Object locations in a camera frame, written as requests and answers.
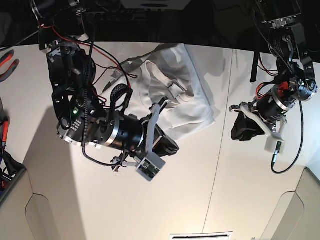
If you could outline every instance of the white cloth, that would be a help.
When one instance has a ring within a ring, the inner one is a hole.
[[[158,103],[166,96],[171,103],[162,111],[157,124],[173,140],[198,132],[215,122],[184,44],[153,52],[126,64],[135,69],[130,74],[138,76],[135,79],[129,77],[133,94],[126,115],[143,118],[150,114],[152,103]],[[126,83],[123,75],[102,96],[109,99],[113,88],[120,83]]]

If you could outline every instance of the white table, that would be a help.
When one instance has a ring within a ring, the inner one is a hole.
[[[157,45],[99,43],[119,61],[147,54]],[[319,113],[311,112],[319,105],[320,95],[303,105],[308,124],[297,167],[275,175],[270,170],[272,156],[263,150],[263,136],[250,142],[230,137],[237,114],[227,108],[254,96],[249,82],[253,53],[202,46],[187,46],[187,50],[201,83],[212,91],[207,95],[216,123],[179,140],[180,151],[165,157],[165,168],[150,183],[133,168],[115,174],[90,162],[81,148],[59,139],[46,56],[38,46],[15,48],[20,65],[0,84],[0,97],[11,120],[7,150],[28,168],[33,192],[49,199],[61,239],[166,240],[170,234],[203,231],[233,231],[232,239],[259,239],[280,196],[295,190],[317,144],[314,133],[320,129],[314,119]],[[93,58],[111,65],[100,55]],[[274,61],[267,55],[262,60],[267,67]],[[265,77],[259,72],[259,82]],[[98,90],[103,87],[100,81]],[[284,169],[293,160],[299,145],[298,107],[288,120],[284,137],[292,152],[279,157],[276,169]],[[87,152],[105,162],[119,154],[90,146]]]

